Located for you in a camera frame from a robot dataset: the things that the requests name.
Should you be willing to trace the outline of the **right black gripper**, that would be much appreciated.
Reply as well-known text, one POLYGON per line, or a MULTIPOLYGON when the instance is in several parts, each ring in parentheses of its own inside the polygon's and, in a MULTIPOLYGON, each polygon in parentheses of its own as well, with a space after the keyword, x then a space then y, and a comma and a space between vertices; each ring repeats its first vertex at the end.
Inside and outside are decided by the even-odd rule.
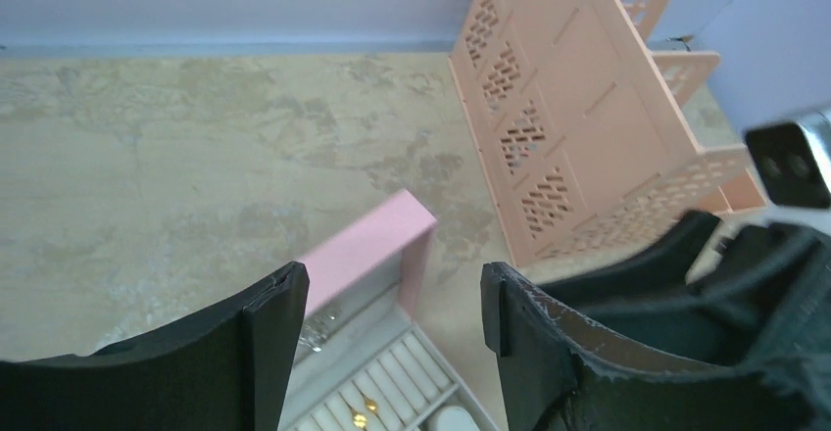
POLYGON ((755 379, 782 407, 781 430, 829 429, 829 236, 746 225, 723 242, 713 270, 687 285, 721 223, 690 210, 631 257, 540 288, 639 343, 755 379))

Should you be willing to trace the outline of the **silver crystal jewelry pile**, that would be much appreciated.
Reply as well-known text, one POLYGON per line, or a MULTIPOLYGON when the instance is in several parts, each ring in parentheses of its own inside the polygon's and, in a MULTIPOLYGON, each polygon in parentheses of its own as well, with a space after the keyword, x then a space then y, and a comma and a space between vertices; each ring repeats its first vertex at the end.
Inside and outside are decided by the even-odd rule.
POLYGON ((341 315, 337 308, 327 308, 314 313, 304 321, 298 343, 313 353, 322 351, 329 336, 337 326, 341 315))

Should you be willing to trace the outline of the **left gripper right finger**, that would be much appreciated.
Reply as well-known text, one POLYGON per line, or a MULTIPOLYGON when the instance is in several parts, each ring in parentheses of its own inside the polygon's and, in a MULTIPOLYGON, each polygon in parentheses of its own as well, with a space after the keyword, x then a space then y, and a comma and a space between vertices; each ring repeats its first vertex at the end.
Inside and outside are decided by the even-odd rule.
POLYGON ((673 355, 553 298, 507 263, 480 279, 512 430, 814 430, 818 358, 722 366, 673 355))

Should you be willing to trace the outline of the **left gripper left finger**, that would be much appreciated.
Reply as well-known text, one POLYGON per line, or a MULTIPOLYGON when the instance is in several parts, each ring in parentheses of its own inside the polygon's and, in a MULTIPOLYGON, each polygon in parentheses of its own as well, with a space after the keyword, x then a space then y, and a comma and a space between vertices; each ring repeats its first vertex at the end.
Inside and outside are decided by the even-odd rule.
POLYGON ((5 430, 274 430, 309 289, 287 263, 241 292, 89 356, 1 364, 5 430))

